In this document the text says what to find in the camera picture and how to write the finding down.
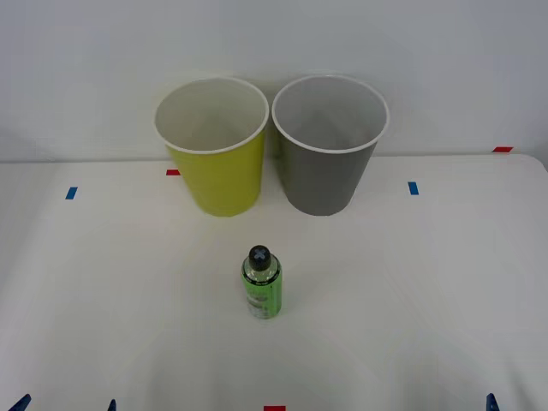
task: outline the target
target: cup rim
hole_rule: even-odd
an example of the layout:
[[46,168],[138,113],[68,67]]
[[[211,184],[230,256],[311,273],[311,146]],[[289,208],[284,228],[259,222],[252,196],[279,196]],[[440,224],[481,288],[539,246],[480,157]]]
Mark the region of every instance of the cup rim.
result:
[[[280,123],[278,122],[277,117],[276,117],[276,105],[277,105],[277,101],[279,100],[279,97],[288,88],[294,86],[297,83],[300,83],[300,82],[305,81],[305,80],[310,80],[310,79],[324,79],[324,78],[332,78],[332,79],[351,81],[351,82],[355,83],[355,85],[357,85],[357,86],[365,87],[367,90],[372,92],[381,101],[381,103],[383,104],[383,107],[384,107],[384,111],[386,112],[386,121],[384,122],[383,129],[380,131],[380,133],[378,133],[377,137],[375,137],[373,140],[367,142],[366,144],[362,144],[361,146],[347,148],[347,149],[344,149],[344,150],[328,150],[328,149],[325,149],[325,148],[309,146],[308,144],[302,143],[302,142],[298,141],[297,139],[295,139],[294,137],[291,137],[288,133],[285,132],[285,130],[280,126]],[[360,150],[363,150],[364,148],[368,148],[369,146],[373,146],[374,144],[377,143],[377,141],[386,133],[386,129],[388,128],[388,126],[390,124],[390,111],[388,110],[388,105],[386,104],[386,100],[384,99],[383,95],[380,92],[378,92],[377,90],[375,90],[372,86],[369,86],[364,81],[356,80],[352,77],[348,77],[346,75],[339,75],[339,74],[313,74],[313,75],[308,75],[306,77],[301,77],[300,79],[297,79],[297,80],[293,80],[289,84],[285,85],[279,92],[277,92],[276,97],[274,98],[274,102],[272,103],[272,120],[274,121],[274,124],[276,125],[277,130],[283,135],[283,137],[285,137],[286,139],[288,139],[292,143],[294,143],[294,144],[296,144],[296,145],[298,145],[302,148],[305,148],[305,149],[313,151],[313,152],[322,152],[324,154],[348,154],[350,152],[358,152]]]
[[[224,148],[219,148],[217,150],[188,150],[187,148],[182,148],[182,147],[179,147],[179,146],[176,146],[175,144],[167,141],[163,136],[162,134],[160,133],[160,131],[158,130],[158,125],[157,125],[157,119],[158,119],[158,109],[160,108],[160,106],[162,105],[162,103],[165,101],[165,99],[167,99],[171,94],[173,94],[174,92],[178,92],[179,90],[181,90],[182,88],[184,87],[187,87],[187,86],[190,86],[190,85],[194,85],[196,83],[206,83],[206,82],[209,82],[209,81],[214,81],[214,80],[228,80],[228,81],[233,81],[235,83],[239,83],[243,86],[246,86],[248,88],[251,88],[252,90],[254,90],[261,98],[261,100],[263,101],[263,106],[264,106],[264,109],[265,109],[265,117],[263,118],[263,121],[261,122],[260,126],[252,133],[250,134],[245,140],[242,140],[240,141],[239,143],[236,143],[232,146],[228,146],[228,147],[224,147]],[[208,154],[220,154],[222,152],[231,152],[232,150],[235,150],[236,148],[238,147],[241,147],[241,146],[244,146],[246,145],[249,141],[253,140],[255,137],[257,137],[259,135],[259,133],[261,131],[263,131],[263,129],[265,128],[266,126],[266,122],[268,122],[268,116],[270,115],[270,106],[268,105],[268,100],[266,99],[266,96],[263,94],[263,92],[260,91],[260,89],[256,86],[254,86],[253,84],[245,81],[245,80],[241,80],[241,79],[236,79],[235,77],[228,77],[228,76],[217,76],[217,77],[211,77],[211,78],[207,78],[207,79],[200,79],[200,80],[194,80],[194,81],[189,81],[188,83],[185,83],[183,84],[182,86],[179,86],[177,87],[175,90],[172,90],[169,94],[167,94],[164,98],[162,98],[162,101],[160,102],[159,106],[157,107],[156,109],[156,114],[154,116],[154,128],[156,129],[156,134],[158,135],[158,138],[165,144],[167,145],[168,147],[170,148],[173,148],[174,150],[177,150],[178,152],[185,152],[185,153],[188,153],[188,154],[200,154],[200,155],[208,155]]]

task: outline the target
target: white wall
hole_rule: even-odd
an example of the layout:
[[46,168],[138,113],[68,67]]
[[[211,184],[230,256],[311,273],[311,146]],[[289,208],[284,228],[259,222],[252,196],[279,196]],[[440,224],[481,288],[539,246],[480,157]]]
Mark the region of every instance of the white wall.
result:
[[377,154],[515,146],[548,164],[546,0],[3,0],[0,160],[165,158],[153,112],[232,74],[317,70],[389,101]]

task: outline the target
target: bottle label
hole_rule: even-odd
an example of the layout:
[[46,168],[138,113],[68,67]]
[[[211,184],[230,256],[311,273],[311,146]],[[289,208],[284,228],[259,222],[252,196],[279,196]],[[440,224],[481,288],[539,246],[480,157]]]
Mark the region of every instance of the bottle label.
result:
[[282,308],[282,266],[278,264],[276,275],[265,283],[250,280],[241,270],[241,278],[246,287],[249,311],[260,319],[269,319]]

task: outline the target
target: gray cup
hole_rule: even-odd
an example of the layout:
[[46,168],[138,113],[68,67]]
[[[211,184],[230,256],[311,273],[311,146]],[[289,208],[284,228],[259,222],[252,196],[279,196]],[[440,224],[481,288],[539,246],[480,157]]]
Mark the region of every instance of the gray cup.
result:
[[289,83],[274,98],[280,178],[289,202],[313,216],[348,205],[390,114],[383,96],[339,75]]

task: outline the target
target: red tape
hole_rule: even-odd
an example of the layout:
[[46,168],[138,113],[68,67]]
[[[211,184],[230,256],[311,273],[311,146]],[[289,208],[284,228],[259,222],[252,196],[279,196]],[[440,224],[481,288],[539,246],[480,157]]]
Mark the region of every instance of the red tape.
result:
[[514,147],[498,146],[495,147],[493,152],[511,152]]

